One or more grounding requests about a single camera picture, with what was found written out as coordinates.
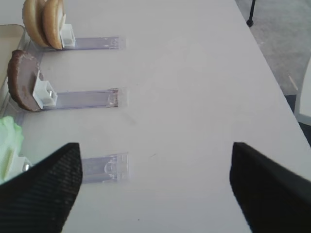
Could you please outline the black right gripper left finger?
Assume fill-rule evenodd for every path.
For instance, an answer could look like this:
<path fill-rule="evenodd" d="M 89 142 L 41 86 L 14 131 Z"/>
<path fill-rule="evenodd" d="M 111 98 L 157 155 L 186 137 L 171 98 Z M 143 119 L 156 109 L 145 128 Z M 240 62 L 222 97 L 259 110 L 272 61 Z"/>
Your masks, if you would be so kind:
<path fill-rule="evenodd" d="M 0 186 L 2 233 L 60 233 L 82 184 L 79 143 L 67 143 Z"/>

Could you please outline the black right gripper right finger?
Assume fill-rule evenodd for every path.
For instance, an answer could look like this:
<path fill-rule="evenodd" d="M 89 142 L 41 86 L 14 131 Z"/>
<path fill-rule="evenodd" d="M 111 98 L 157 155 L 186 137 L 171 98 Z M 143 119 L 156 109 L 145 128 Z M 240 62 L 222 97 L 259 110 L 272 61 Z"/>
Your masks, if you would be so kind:
<path fill-rule="evenodd" d="M 242 142 L 232 148 L 229 180 L 254 233 L 309 233 L 311 183 Z"/>

